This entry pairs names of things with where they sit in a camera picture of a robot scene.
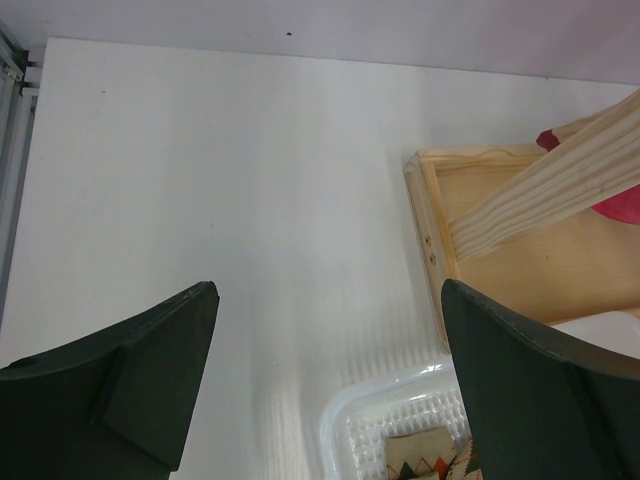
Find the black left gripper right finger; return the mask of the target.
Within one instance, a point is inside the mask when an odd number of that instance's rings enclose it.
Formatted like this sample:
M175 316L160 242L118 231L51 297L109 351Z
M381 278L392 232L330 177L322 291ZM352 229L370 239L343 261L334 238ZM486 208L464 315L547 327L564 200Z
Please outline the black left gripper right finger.
M486 479L636 479L639 361L448 279L441 307Z

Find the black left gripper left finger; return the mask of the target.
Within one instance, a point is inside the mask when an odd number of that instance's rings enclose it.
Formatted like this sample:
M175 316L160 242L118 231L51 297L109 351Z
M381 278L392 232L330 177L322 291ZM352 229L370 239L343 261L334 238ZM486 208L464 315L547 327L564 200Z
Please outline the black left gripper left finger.
M1 370L4 479L167 479L179 469L219 307L199 282Z

